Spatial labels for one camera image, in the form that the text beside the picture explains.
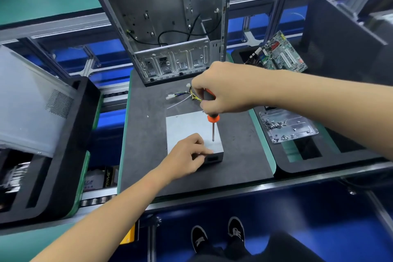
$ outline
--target shoe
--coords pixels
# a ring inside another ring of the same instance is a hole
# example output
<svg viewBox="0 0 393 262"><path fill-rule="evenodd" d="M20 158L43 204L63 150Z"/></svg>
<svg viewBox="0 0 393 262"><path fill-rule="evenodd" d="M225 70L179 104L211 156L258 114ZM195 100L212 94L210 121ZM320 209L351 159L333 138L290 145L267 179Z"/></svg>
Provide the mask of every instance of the shoe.
<svg viewBox="0 0 393 262"><path fill-rule="evenodd" d="M244 242L244 227L242 222L236 217L232 216L228 222L228 235L237 236Z"/></svg>
<svg viewBox="0 0 393 262"><path fill-rule="evenodd" d="M208 236L201 226L196 225L191 229L191 242L193 244L195 253L198 253L198 248L200 248L201 244L207 241Z"/></svg>

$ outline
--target screwdriver handle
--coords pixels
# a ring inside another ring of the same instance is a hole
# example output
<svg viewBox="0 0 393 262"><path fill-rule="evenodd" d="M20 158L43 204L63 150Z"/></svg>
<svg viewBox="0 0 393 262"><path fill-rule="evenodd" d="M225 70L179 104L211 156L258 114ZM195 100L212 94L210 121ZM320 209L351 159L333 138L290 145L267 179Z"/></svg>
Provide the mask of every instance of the screwdriver handle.
<svg viewBox="0 0 393 262"><path fill-rule="evenodd" d="M216 96L209 89L205 89L203 92L203 99L206 101L214 101ZM220 116L218 114L210 114L208 115L208 120L214 123L220 120Z"/></svg>

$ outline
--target motherboard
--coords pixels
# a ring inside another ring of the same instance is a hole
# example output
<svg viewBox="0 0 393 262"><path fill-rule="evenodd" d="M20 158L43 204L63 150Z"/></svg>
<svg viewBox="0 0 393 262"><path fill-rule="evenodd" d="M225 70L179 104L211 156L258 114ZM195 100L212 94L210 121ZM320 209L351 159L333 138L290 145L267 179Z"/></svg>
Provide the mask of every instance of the motherboard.
<svg viewBox="0 0 393 262"><path fill-rule="evenodd" d="M307 69L303 59L281 31L253 52L245 64L265 69L287 69L294 72L303 72Z"/></svg>

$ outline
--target person's right hand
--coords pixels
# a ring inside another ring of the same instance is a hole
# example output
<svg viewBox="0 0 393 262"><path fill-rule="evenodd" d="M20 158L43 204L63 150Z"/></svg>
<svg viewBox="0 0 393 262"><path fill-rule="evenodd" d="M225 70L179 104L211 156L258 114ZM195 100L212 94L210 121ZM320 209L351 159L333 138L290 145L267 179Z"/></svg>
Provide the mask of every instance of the person's right hand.
<svg viewBox="0 0 393 262"><path fill-rule="evenodd" d="M265 101L266 91L260 91L260 83L269 81L269 70L250 65L215 61L209 69L192 80L192 87L203 99L204 89L215 96L214 101L202 101L206 114L242 112Z"/></svg>

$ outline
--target leg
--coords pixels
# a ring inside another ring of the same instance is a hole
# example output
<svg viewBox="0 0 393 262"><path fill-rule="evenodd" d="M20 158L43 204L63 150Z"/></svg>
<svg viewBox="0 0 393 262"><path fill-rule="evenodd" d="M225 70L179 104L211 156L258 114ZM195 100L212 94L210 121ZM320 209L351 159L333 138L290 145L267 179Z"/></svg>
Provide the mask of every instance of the leg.
<svg viewBox="0 0 393 262"><path fill-rule="evenodd" d="M210 244L208 236L201 226L197 225L192 228L191 242L197 255L222 256L222 253Z"/></svg>
<svg viewBox="0 0 393 262"><path fill-rule="evenodd" d="M244 228L242 222L235 216L232 216L228 222L228 235L230 240L224 250L224 255L230 260L239 260L251 256L244 246Z"/></svg>
<svg viewBox="0 0 393 262"><path fill-rule="evenodd" d="M266 249L257 256L258 261L323 262L316 253L285 232L272 234Z"/></svg>

